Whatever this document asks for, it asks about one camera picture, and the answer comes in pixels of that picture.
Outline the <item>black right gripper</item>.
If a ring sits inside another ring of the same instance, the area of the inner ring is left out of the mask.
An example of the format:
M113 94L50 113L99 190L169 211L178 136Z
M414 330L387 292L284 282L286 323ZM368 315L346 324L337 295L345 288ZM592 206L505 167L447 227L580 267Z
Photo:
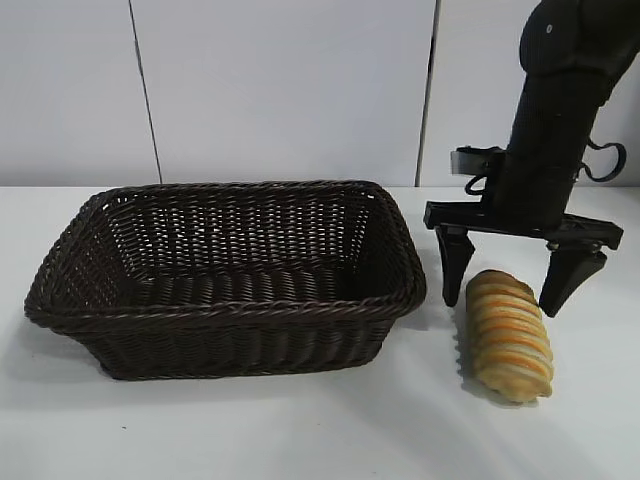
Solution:
M600 246L616 250L623 230L610 221L591 219L565 211L569 193L565 185L548 176L532 176L513 183L505 173L508 153L501 148L458 148L451 153L451 171L469 176L465 193L477 201L426 204L424 223L435 230L441 257L442 297L448 307L459 299L466 269L475 252L468 232L544 239L554 248L539 296L539 306L554 318L570 296L602 270L607 256ZM597 248L561 246L592 245Z

